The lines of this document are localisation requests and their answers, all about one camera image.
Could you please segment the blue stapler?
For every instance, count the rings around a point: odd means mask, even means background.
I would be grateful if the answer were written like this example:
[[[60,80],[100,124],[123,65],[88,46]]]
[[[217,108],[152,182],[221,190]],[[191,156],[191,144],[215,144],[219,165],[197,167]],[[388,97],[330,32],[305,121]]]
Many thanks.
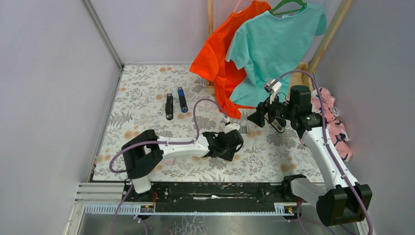
[[[187,106],[184,90],[183,90],[182,87],[178,87],[177,90],[178,90],[178,98],[179,98],[179,104],[180,104],[181,112],[182,113],[187,113],[188,112],[188,106]]]

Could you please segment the small black stapler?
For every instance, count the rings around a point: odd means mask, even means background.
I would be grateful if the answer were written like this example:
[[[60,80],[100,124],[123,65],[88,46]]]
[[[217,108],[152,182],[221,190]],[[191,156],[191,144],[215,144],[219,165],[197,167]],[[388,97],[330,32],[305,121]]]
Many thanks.
[[[174,117],[172,93],[166,94],[165,116],[167,120],[172,120]]]

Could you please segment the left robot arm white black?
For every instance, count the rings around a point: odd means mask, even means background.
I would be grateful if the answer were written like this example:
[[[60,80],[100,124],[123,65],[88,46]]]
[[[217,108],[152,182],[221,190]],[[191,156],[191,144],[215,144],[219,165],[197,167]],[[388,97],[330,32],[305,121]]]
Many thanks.
[[[146,201],[152,194],[149,174],[162,160],[211,157],[231,162],[243,142],[238,130],[203,132],[196,140],[161,137],[154,130],[146,130],[124,144],[121,155],[127,178],[134,186],[133,195],[140,201]]]

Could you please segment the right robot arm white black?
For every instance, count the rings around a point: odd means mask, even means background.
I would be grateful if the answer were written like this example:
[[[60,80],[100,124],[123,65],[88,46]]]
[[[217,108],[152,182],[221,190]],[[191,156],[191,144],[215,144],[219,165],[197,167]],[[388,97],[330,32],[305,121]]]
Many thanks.
[[[343,163],[329,139],[324,118],[312,112],[307,86],[292,86],[289,101],[280,102],[278,97],[269,96],[247,119],[259,127],[274,121],[284,127],[289,121],[317,163],[325,187],[317,186],[301,174],[286,176],[280,189],[285,201],[292,202],[298,197],[305,200],[316,208],[325,226],[366,218],[372,191],[368,185],[360,184]]]

